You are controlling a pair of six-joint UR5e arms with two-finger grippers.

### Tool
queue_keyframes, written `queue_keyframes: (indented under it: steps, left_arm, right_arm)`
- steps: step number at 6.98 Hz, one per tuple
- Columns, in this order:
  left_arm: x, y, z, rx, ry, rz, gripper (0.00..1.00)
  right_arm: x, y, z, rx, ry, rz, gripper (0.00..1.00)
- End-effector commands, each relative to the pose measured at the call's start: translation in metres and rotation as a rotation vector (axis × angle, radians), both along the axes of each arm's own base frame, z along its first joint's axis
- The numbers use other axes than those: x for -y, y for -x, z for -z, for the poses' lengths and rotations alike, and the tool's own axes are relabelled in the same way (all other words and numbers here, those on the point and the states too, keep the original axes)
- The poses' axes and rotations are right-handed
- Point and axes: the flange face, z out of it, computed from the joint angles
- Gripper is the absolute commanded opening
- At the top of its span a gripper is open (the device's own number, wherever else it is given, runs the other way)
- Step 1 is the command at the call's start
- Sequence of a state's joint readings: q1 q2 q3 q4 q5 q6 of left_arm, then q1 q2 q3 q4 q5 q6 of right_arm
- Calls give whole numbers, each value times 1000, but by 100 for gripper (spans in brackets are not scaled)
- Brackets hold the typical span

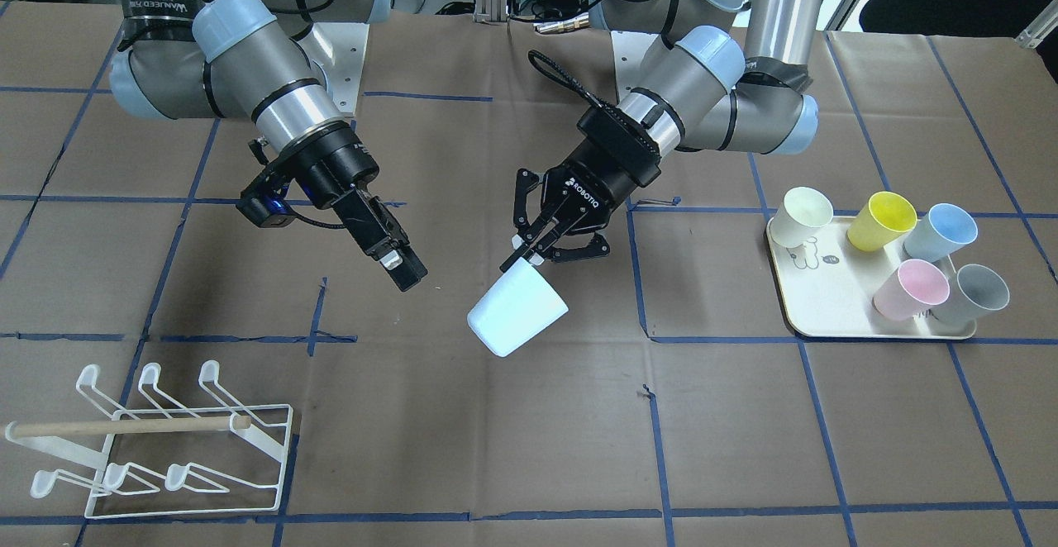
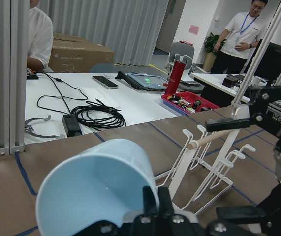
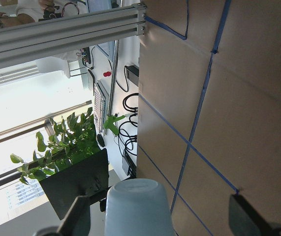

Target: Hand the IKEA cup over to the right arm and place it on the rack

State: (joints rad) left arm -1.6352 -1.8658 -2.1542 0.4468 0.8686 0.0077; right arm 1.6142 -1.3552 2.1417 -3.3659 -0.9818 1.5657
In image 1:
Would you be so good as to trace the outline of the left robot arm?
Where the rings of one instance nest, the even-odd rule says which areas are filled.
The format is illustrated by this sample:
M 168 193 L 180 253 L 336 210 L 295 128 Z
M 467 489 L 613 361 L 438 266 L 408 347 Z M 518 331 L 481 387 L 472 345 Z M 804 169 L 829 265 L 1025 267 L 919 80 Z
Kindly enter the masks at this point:
M 624 98 L 599 98 L 537 50 L 533 68 L 589 105 L 560 165 L 515 178 L 514 251 L 501 265 L 608 253 L 602 231 L 669 152 L 794 154 L 817 131 L 808 59 L 822 0 L 592 0 L 589 22 L 655 36 Z

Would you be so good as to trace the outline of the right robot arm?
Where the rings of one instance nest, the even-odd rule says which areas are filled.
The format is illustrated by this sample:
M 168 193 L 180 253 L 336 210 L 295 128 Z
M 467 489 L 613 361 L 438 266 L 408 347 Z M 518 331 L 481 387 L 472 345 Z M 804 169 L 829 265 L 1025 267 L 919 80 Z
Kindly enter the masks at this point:
M 250 118 L 262 171 L 237 208 L 257 227 L 299 218 L 297 184 L 317 209 L 407 291 L 427 275 L 405 230 L 368 190 L 380 168 L 334 98 L 334 83 L 302 42 L 321 22 L 382 22 L 393 0 L 121 0 L 111 91 L 144 118 Z

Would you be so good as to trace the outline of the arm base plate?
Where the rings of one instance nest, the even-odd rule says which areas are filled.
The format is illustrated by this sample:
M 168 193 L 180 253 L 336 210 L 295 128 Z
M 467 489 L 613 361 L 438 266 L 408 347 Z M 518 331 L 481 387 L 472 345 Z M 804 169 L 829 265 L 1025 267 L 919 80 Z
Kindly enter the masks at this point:
M 354 118 L 358 113 L 368 35 L 365 23 L 317 22 L 300 42 L 321 65 L 327 91 L 345 117 Z
M 618 104 L 627 98 L 632 89 L 639 85 L 640 66 L 658 35 L 637 31 L 610 31 L 609 35 Z

